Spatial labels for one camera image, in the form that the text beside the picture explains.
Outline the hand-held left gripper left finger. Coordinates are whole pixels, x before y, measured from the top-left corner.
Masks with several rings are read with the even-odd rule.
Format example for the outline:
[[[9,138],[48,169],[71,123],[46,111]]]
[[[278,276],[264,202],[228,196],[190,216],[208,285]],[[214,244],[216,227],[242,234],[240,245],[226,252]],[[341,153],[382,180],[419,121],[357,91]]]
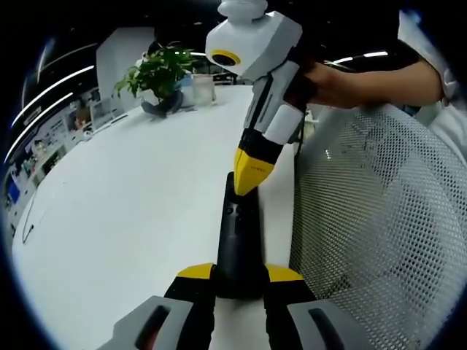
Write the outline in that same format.
[[[117,321],[101,349],[208,349],[215,326],[215,265],[180,271],[165,295],[152,296]]]

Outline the person's right hand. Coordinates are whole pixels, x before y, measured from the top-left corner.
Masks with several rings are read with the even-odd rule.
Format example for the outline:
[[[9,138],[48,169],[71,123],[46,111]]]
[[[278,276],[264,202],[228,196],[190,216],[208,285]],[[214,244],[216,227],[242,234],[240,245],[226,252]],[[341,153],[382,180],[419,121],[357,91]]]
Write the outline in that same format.
[[[323,63],[311,62],[304,72],[311,82],[308,102],[323,106],[352,109],[366,103],[363,75],[339,71]]]

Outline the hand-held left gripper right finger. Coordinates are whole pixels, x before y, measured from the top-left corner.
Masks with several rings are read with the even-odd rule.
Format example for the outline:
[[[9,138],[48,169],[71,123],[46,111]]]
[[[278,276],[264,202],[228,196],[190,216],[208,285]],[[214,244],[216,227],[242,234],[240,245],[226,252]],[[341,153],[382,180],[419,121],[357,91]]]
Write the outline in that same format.
[[[272,349],[373,349],[363,325],[329,300],[318,300],[299,273],[266,265],[263,302]]]

